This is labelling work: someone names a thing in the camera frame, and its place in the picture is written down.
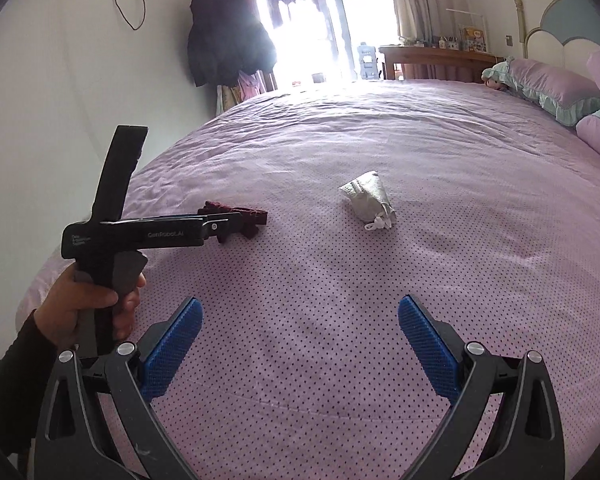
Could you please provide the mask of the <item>person's left forearm black sleeve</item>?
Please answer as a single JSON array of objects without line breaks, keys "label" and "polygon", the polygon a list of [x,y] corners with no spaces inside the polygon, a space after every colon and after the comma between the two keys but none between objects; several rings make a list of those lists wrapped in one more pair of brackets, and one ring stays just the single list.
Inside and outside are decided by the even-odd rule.
[{"label": "person's left forearm black sleeve", "polygon": [[30,315],[0,359],[0,479],[21,477],[9,456],[27,451],[35,437],[56,356]]}]

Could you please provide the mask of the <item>person's left hand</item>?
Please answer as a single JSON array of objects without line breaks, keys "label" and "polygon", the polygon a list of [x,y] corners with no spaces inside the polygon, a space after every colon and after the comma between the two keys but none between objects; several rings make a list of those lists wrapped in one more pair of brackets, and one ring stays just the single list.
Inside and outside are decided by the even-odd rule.
[{"label": "person's left hand", "polygon": [[36,327],[58,350],[69,349],[78,341],[79,314],[82,311],[114,308],[114,341],[128,338],[134,328],[135,310],[140,304],[140,290],[146,285],[141,273],[135,288],[122,299],[106,287],[74,280],[74,265],[60,274],[41,307],[33,313]]}]

